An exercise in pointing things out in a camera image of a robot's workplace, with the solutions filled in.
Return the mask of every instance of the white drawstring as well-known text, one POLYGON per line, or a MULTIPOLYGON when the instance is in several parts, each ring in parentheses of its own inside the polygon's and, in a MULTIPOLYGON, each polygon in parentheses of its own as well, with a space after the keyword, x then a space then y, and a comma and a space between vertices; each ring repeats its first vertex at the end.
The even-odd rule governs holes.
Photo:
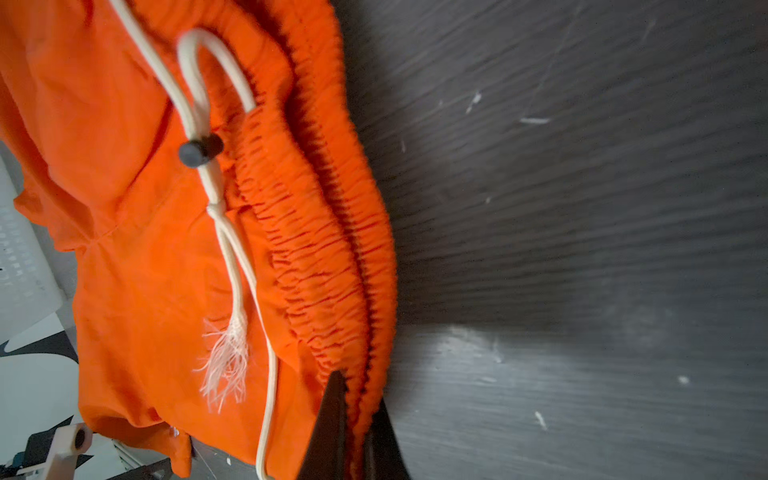
MULTIPOLYGON (((154 71, 158 81, 163 85, 163 88, 165 88, 165 91, 174 103, 181 117, 181 123, 184 126, 184 133, 187 135, 187 139, 191 141, 201 140, 210 133, 210 100, 203 76, 200 73, 200 67, 197 64, 197 51, 201 45, 213 54, 227 73, 237 94, 240 96, 245 112, 248 113, 256 108, 253 92, 250 89, 248 80, 240 70, 237 60, 235 60, 234 56, 232 56, 219 38, 199 28, 184 34, 179 40, 177 48, 181 75, 184 77, 184 81, 187 82, 194 100, 193 104, 190 105, 186 95, 184 95, 184 91, 181 90, 174 76, 168 71, 160 55, 157 54, 147 39, 147 36, 134 18, 131 10, 125 4, 125 1, 110 0, 110 3, 126 31, 144 56, 144 59, 154 71)), ((265 469, 266 444, 270 436, 270 423, 272 422, 275 406, 277 356, 272 348, 269 336, 266 334, 266 328, 264 328, 264 319, 261 315, 261 308, 259 307, 259 300, 256 295, 256 274, 253 271, 253 266, 243 248, 237 231, 225 214, 223 180, 218 163, 213 160, 209 161, 197 167, 197 172, 208 196, 209 203, 206 211, 214 220, 216 238, 218 239, 224 262, 227 265, 227 275, 232 284, 232 316, 230 323, 227 331, 221 334, 210 352, 210 358, 204 367, 206 369, 205 381, 200 391, 211 402, 219 402, 219 411, 221 411, 225 397, 230 392, 234 392, 237 401, 241 401, 245 393, 245 376, 248 363, 248 325, 243 307, 243 286, 240 282, 240 272, 237 269, 237 264, 239 263, 240 268, 245 273, 250 294, 256 304, 256 311, 259 315, 261 328, 264 331, 266 350, 269 356, 266 405, 264 407, 264 418, 256 453, 256 470, 259 480, 267 480, 269 477, 266 475, 265 469), (219 390, 219 382, 222 377, 227 380, 227 386, 219 390)))

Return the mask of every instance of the frayed tassel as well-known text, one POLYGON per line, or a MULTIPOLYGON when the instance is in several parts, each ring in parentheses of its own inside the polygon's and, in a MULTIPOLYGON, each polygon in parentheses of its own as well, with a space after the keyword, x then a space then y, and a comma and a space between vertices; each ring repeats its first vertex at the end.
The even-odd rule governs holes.
POLYGON ((247 320, 245 312, 239 310, 230 318, 227 330, 220 333, 210 357, 202 368, 205 380, 200 391, 207 398, 210 406, 219 404, 218 412, 224 400, 233 393, 235 402, 245 399, 245 377, 248 367, 248 343, 246 341, 247 320), (221 381, 227 384, 220 388, 221 381))

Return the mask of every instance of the knot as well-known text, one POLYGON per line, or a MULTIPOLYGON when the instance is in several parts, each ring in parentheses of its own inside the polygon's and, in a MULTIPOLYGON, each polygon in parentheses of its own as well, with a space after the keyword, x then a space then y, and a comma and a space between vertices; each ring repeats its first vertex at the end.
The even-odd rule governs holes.
POLYGON ((214 220, 224 220, 226 218, 224 212, 227 211, 227 209, 223 202, 208 204, 208 206, 205 207, 205 211, 208 212, 208 215, 214 220))

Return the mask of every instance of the drawstring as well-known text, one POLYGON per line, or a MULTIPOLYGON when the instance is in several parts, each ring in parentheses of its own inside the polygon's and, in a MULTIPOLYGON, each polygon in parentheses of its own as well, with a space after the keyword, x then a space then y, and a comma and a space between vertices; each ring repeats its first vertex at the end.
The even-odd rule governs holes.
POLYGON ((243 286, 240 281, 240 272, 237 264, 245 273, 250 294, 256 304, 256 310, 264 331, 266 350, 269 354, 269 380, 266 390, 266 405, 264 418, 259 437, 259 446, 256 453, 256 470, 259 480, 267 480, 265 460, 266 444, 270 436, 270 423, 275 406, 277 390, 277 357, 270 343, 269 336, 264 328, 264 318, 261 315, 259 300, 256 295, 256 274, 253 266, 243 248, 237 231, 225 214, 226 206, 223 199, 223 180, 218 163, 213 156, 218 153, 210 148, 210 100, 197 64, 197 51, 200 46, 205 47, 219 61, 227 76, 240 96, 245 112, 256 108, 256 100, 250 89, 248 80, 240 70, 234 56, 219 38, 211 33, 194 28, 188 31, 179 40, 177 56, 181 68, 181 75, 187 82, 192 93, 193 104, 190 105, 184 92, 176 83, 174 76, 151 45, 141 26, 125 4, 124 0, 110 0, 112 8, 118 14, 123 26, 133 39, 144 59, 154 71, 158 81, 163 85, 176 110, 181 117, 184 133, 190 142, 182 146, 180 155, 184 158, 185 149, 189 153, 189 147, 198 149, 197 159, 194 163, 205 193, 208 196, 208 215, 213 219, 216 228, 216 238, 227 265, 227 275, 232 284, 232 316, 227 331, 222 333, 210 352, 205 370, 205 381, 200 391, 211 402, 219 403, 219 411, 225 397, 234 392, 235 400, 242 401, 245 395, 245 376, 248 364, 247 345, 247 317, 243 307, 243 286), (227 380, 227 385, 219 390, 219 382, 222 378, 227 380))

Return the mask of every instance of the orange garment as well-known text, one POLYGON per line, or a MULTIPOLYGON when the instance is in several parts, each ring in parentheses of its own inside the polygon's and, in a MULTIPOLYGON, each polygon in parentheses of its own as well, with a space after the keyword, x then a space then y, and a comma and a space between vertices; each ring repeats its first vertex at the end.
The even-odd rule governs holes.
MULTIPOLYGON (((346 111, 341 37, 325 0, 137 0, 131 8, 179 79, 175 43, 221 38, 257 96, 243 114, 205 54, 227 215, 258 276, 280 359, 266 470, 295 478, 328 375, 347 380, 349 468, 378 409, 396 272, 383 203, 346 111)), ((247 396, 200 394, 231 291, 197 173, 165 90, 106 0, 0 4, 0 135, 21 161, 17 208, 78 258, 80 410, 96 432, 169 455, 190 438, 253 463, 266 391, 264 337, 247 305, 247 396)))

